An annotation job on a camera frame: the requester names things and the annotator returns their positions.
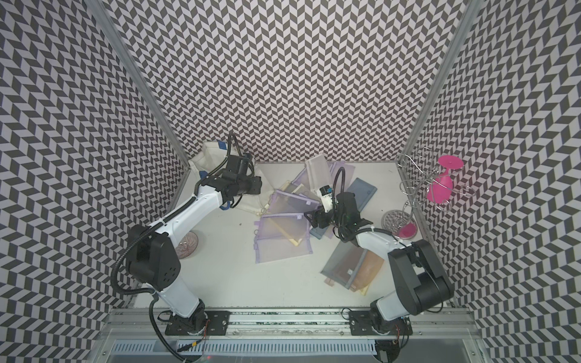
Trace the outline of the blue mesh pouch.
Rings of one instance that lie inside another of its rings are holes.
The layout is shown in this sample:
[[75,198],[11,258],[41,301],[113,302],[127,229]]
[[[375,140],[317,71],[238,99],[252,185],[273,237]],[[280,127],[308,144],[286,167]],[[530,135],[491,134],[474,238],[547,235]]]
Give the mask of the blue mesh pouch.
[[331,238],[333,236],[332,228],[330,226],[325,228],[311,228],[310,234],[312,237],[315,237],[319,240],[323,239],[324,237]]

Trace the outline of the white canvas bag blue handles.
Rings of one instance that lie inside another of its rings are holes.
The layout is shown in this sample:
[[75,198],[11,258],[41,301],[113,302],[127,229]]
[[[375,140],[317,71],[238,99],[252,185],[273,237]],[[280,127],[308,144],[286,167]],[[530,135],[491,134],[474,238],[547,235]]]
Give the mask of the white canvas bag blue handles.
[[[189,166],[198,172],[210,172],[225,160],[227,143],[223,141],[204,142],[201,151],[189,160]],[[254,166],[255,176],[259,176],[263,183],[259,195],[245,195],[237,209],[262,216],[269,205],[270,198],[275,191],[271,182],[266,178],[259,166]]]

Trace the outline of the yellow trim mesh pouch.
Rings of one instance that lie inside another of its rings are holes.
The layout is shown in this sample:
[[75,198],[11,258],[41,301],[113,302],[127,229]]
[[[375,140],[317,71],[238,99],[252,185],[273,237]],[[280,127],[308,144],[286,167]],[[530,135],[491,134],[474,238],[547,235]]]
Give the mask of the yellow trim mesh pouch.
[[288,240],[299,246],[310,237],[310,223],[302,213],[263,215],[257,224],[256,240]]

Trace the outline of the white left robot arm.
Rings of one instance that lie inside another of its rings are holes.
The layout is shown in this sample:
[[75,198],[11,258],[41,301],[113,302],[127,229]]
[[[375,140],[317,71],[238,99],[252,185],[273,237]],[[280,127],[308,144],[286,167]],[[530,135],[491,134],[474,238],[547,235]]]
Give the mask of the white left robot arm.
[[189,290],[180,276],[176,248],[210,213],[237,197],[259,195],[263,185],[255,175],[251,154],[231,154],[224,164],[221,170],[198,181],[195,193],[169,215],[147,227],[133,228],[130,231],[133,240],[113,265],[110,277],[116,293],[149,293],[161,299],[189,334],[201,332],[208,318],[203,301]]

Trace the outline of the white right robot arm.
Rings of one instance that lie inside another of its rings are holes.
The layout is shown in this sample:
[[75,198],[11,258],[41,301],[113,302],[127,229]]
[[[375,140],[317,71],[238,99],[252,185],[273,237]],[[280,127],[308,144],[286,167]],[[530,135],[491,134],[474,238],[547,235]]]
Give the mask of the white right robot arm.
[[428,241],[404,244],[386,229],[376,228],[360,216],[354,193],[336,195],[328,189],[322,201],[323,206],[310,218],[312,226],[332,226],[340,241],[373,253],[390,266],[394,290],[370,304],[374,332],[402,332],[405,317],[442,306],[453,297],[453,283]]

